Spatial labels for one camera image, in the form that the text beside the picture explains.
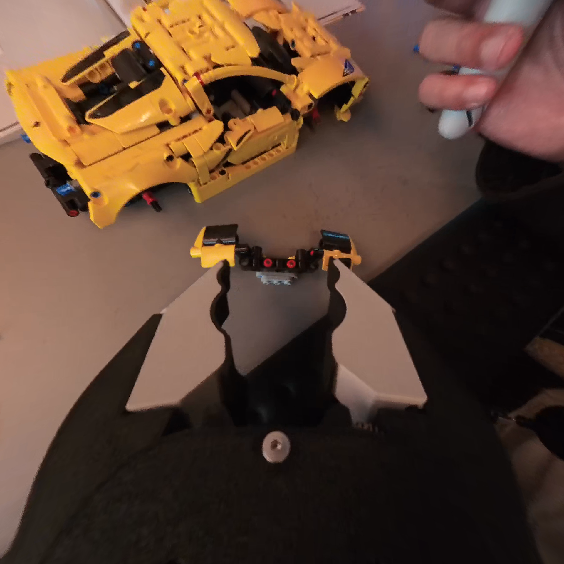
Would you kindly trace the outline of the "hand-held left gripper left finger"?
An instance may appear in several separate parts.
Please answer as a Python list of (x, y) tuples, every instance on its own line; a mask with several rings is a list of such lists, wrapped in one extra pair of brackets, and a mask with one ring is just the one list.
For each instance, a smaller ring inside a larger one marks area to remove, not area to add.
[(213, 419), (244, 422), (247, 383), (223, 329), (230, 273), (227, 261), (217, 263), (161, 312), (128, 411), (172, 407), (193, 427)]

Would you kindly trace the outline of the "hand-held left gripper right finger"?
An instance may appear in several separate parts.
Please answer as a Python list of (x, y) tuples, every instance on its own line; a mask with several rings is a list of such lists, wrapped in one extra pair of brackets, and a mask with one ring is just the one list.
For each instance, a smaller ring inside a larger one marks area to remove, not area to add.
[(382, 409), (422, 408), (427, 393), (395, 310), (367, 283), (333, 259), (328, 270), (329, 386), (354, 424)]

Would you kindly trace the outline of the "yellow black brick bumper assembly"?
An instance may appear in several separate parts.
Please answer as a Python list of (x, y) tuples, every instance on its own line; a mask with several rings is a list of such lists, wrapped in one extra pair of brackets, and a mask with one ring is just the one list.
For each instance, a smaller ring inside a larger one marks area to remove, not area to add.
[(350, 270), (362, 263), (362, 256), (349, 235), (322, 229), (320, 240), (311, 248), (298, 248), (292, 256), (276, 257), (261, 246), (241, 243), (237, 224), (202, 228), (190, 249), (202, 268), (227, 261), (230, 267), (254, 272), (264, 285), (290, 286), (301, 275), (328, 271), (331, 259), (341, 260)]

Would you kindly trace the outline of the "person's right forearm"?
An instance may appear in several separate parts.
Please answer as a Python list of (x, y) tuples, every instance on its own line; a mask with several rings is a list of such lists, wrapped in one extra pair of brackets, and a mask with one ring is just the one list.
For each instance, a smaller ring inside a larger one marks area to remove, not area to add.
[(563, 188), (563, 163), (531, 157), (485, 139), (475, 179), (478, 191), (488, 201), (515, 201)]

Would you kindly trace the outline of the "grey desk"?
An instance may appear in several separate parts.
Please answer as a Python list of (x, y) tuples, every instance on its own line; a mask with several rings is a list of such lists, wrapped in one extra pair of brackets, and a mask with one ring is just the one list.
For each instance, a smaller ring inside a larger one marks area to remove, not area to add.
[(424, 1), (367, 1), (330, 26), (370, 77), (349, 122), (324, 115), (290, 157), (203, 204), (181, 186), (98, 229), (69, 218), (20, 137), (1, 145), (1, 552), (58, 427), (137, 329), (201, 277), (206, 224), (238, 223), (276, 255), (348, 233), (371, 279), (476, 201), (475, 137), (437, 133), (420, 106), (430, 66), (412, 49), (437, 16)]

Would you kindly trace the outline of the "black dimpled mat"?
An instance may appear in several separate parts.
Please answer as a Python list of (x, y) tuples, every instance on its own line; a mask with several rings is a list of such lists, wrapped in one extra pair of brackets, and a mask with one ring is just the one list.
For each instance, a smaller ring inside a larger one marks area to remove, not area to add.
[(563, 391), (525, 351), (554, 319), (563, 329), (563, 188), (478, 201), (370, 286), (487, 407)]

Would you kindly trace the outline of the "dark fleece-lined jacket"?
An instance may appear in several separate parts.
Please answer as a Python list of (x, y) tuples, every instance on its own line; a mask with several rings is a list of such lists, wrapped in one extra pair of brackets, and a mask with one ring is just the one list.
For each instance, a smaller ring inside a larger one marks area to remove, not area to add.
[(563, 387), (543, 385), (497, 423), (543, 563), (563, 563)]

